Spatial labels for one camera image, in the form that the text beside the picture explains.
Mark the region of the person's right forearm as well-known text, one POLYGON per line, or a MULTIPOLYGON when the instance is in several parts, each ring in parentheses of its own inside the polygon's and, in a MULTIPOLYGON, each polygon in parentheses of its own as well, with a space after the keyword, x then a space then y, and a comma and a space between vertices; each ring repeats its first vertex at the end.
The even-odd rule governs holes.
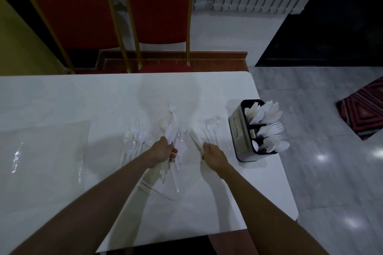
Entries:
POLYGON ((228 185, 259 255, 329 255, 230 164, 214 167, 214 171, 228 185))

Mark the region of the black cutlery caddy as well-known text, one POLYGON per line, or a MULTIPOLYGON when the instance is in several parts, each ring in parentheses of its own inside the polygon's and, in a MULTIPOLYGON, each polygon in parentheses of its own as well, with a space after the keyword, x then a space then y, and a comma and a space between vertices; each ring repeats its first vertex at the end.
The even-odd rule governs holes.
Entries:
POLYGON ((258 103, 259 106, 265 104, 265 102, 260 99, 243 100, 228 118, 235 156, 237 160, 242 163, 255 162, 278 154, 276 151, 266 152, 265 149, 254 149, 252 142, 254 141, 258 146, 261 146, 264 142, 264 138, 257 137, 253 139, 250 136, 250 131, 258 131, 262 126, 266 126, 266 124, 250 125, 247 122, 245 108, 251 108, 255 103, 258 103))

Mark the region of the person's left hand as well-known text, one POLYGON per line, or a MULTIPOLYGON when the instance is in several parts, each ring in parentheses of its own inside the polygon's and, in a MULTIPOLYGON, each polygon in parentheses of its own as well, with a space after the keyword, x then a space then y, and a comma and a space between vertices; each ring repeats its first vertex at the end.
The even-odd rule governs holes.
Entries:
POLYGON ((149 157, 149 169, 152 169, 158 164, 166 161, 166 142, 168 142, 168 140, 165 136, 162 136, 149 148, 149 150, 147 150, 149 157))

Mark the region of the red chair with gold frame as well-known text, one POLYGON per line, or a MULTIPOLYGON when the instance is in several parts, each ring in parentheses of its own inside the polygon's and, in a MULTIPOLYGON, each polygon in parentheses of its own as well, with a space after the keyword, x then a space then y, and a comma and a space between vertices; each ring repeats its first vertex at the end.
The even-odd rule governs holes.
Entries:
POLYGON ((190 23, 193 0, 125 0, 139 73, 190 73, 190 23), (140 44, 185 43, 185 63, 142 64, 140 44))
POLYGON ((113 0, 30 0, 58 46, 70 74, 68 50, 119 48, 125 72, 131 73, 113 0))

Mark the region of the white plastic utensils in caddy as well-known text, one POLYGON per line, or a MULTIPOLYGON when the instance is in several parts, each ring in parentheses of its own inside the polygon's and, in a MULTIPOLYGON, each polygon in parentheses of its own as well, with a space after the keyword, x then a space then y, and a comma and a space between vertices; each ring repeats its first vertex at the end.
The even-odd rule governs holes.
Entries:
POLYGON ((255 154, 272 155, 284 152, 290 147, 290 143, 281 135, 285 127, 280 122, 283 111, 279 102, 244 100, 241 106, 255 154))

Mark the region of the white plastic knife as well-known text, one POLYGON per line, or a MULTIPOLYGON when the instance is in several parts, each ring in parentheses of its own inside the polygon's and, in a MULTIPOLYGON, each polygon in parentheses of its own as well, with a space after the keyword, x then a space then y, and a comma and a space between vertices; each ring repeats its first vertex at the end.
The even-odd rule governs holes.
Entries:
POLYGON ((201 155, 203 155, 204 154, 203 143, 198 137, 197 133, 191 128, 189 130, 189 135, 192 141, 194 142, 195 146, 197 147, 198 151, 201 153, 201 155))

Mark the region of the clear plastic sheet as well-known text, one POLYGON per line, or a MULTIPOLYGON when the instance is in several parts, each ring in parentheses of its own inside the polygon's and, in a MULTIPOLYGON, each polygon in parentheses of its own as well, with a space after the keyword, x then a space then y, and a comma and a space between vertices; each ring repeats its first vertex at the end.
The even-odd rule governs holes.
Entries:
POLYGON ((91 121, 0 131, 0 214, 77 198, 91 121))

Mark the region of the person's right hand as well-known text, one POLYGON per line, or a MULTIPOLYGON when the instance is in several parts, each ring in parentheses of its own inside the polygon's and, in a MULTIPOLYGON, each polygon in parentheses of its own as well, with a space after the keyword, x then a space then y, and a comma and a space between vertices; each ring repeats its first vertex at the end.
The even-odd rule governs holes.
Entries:
POLYGON ((223 175, 231 167, 230 163, 227 160, 224 152, 217 146, 214 145, 214 157, 211 161, 205 161, 209 168, 217 173, 220 178, 223 178, 223 175))

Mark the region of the brown wooden platform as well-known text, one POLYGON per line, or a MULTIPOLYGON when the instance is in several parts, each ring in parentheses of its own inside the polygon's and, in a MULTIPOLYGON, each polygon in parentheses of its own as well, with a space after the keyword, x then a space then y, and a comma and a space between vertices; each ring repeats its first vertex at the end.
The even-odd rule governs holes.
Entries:
MULTIPOLYGON (((186 61, 182 51, 142 51, 141 64, 135 51, 127 51, 131 73, 191 73, 249 71, 246 51, 191 51, 186 61)), ((118 50, 85 51, 74 65, 75 74, 127 74, 126 63, 118 50)))

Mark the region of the bundle of white plastic cutlery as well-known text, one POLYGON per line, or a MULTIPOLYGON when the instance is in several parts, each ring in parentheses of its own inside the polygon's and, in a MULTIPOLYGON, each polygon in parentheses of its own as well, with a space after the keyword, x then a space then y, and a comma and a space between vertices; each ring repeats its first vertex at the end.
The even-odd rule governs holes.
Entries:
POLYGON ((180 124, 180 122, 175 122, 173 118, 168 120, 169 123, 165 124, 165 122, 166 120, 163 118, 160 121, 160 127, 165 131, 165 138, 167 139, 168 144, 173 144, 178 152, 176 154, 176 158, 168 159, 167 161, 161 163, 160 175, 162 182, 165 183, 167 175, 170 174, 171 181, 174 183, 175 194, 178 195, 180 194, 179 172, 186 144, 183 139, 184 134, 181 134, 182 124, 180 124))

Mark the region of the cluster of plastic spoons and forks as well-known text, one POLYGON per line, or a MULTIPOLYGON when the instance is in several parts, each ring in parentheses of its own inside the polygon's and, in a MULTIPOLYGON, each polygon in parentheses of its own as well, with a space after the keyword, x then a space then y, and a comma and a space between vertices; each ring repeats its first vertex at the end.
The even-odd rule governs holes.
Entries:
POLYGON ((122 151, 119 166, 124 166, 142 153, 143 145, 151 147, 155 142, 153 133, 147 126, 141 126, 140 120, 135 119, 129 131, 123 136, 122 151))

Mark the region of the row of white plastic forks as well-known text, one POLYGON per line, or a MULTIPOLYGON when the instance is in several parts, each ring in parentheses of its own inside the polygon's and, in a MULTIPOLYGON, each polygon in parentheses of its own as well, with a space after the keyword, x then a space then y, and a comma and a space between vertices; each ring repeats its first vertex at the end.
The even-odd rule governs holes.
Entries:
POLYGON ((208 118, 198 118, 198 125, 204 132, 208 142, 217 146, 224 144, 229 152, 232 152, 227 134, 224 131, 224 121, 219 114, 212 115, 208 118))

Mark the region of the red patterned rug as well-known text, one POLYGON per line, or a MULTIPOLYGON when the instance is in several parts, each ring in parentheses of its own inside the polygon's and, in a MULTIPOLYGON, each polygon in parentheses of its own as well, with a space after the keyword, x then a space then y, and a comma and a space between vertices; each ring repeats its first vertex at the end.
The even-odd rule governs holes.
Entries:
POLYGON ((383 77, 336 102, 341 119, 365 141, 383 129, 383 77))

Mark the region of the person's left forearm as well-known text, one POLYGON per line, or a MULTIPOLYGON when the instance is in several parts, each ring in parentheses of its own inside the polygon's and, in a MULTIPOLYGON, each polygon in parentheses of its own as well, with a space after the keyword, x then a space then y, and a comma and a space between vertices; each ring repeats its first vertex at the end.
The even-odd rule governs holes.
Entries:
POLYGON ((146 151, 57 213, 9 255, 93 255, 144 172, 167 160, 146 151))

